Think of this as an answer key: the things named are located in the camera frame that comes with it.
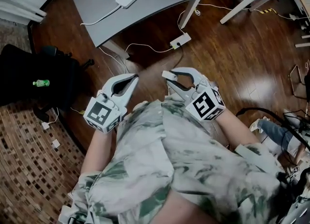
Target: black and white marker cube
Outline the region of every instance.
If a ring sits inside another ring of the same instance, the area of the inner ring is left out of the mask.
[[[84,113],[84,119],[91,127],[103,132],[110,132],[119,124],[121,113],[106,103],[92,97]]]
[[[211,87],[205,88],[186,109],[199,121],[211,121],[220,115],[225,104],[219,92]]]

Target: bottle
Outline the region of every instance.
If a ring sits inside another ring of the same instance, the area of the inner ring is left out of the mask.
[[[47,87],[49,86],[49,80],[37,80],[37,82],[33,82],[32,84],[37,87]]]

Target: person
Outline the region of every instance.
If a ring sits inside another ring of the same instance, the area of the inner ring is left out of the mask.
[[[216,121],[232,148],[277,163],[228,109]],[[275,223],[277,178],[212,139],[178,95],[126,116],[109,161],[111,137],[95,131],[60,223]]]
[[[292,125],[294,128],[299,128],[299,122],[295,125],[292,123]],[[278,126],[274,122],[269,121],[266,117],[254,121],[250,125],[249,129],[252,132],[257,129],[260,133],[265,132],[274,143],[281,146],[283,150],[287,151],[294,158],[292,162],[295,165],[297,165],[301,158],[303,158],[305,155],[309,155],[309,152],[306,152],[306,146],[302,144],[295,136],[293,136],[293,134],[288,129]],[[310,141],[308,132],[308,130],[304,130],[299,133],[307,142]]]

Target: shoe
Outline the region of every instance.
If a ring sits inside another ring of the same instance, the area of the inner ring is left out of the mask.
[[[259,128],[258,128],[258,122],[259,122],[259,120],[260,120],[260,119],[257,119],[256,121],[254,121],[254,122],[251,124],[251,126],[249,127],[249,129],[250,129],[251,132],[253,132],[253,131],[259,129]]]

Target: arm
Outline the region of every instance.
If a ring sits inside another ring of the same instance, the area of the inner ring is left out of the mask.
[[[81,174],[103,171],[110,161],[111,141],[111,132],[104,134],[98,130],[95,131],[82,165]]]
[[[228,109],[225,109],[224,112],[216,118],[216,121],[233,149],[239,144],[259,143],[259,140],[250,129]]]
[[[300,159],[304,156],[305,150],[306,150],[306,146],[304,144],[300,144],[300,146],[298,147],[298,151],[297,151],[296,157],[294,159],[294,163],[295,164],[298,164]]]

